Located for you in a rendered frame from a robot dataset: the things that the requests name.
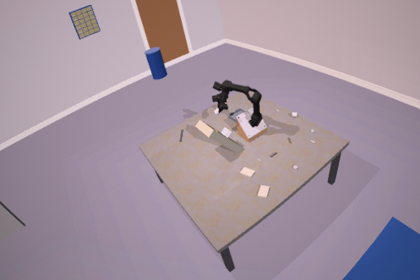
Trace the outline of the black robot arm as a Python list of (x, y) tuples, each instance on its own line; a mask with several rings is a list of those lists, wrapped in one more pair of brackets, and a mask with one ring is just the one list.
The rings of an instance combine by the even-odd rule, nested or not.
[[(214, 89), (218, 91), (222, 91), (222, 94), (225, 96), (228, 96), (229, 91), (240, 91), (247, 95), (248, 100), (253, 105), (253, 112), (252, 112), (252, 119), (249, 120), (252, 128), (254, 126), (258, 126), (262, 120), (262, 116), (260, 113), (260, 100), (261, 100), (261, 93), (257, 90), (251, 89), (249, 86), (239, 86), (236, 84), (231, 83), (230, 81), (224, 81), (222, 84), (215, 81), (213, 87)], [(252, 91), (254, 92), (252, 97), (249, 96), (248, 92)], [(212, 96), (212, 101), (221, 102), (221, 96), (219, 95)]]

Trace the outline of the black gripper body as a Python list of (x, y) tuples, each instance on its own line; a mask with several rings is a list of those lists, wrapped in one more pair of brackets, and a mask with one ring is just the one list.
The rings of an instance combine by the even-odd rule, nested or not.
[(220, 93), (220, 96), (221, 96), (221, 102), (220, 102), (221, 104), (219, 105), (219, 107), (220, 107), (220, 109), (227, 110), (228, 106), (227, 106), (227, 104), (225, 104), (225, 102), (227, 103), (228, 96), (225, 96), (222, 93)]

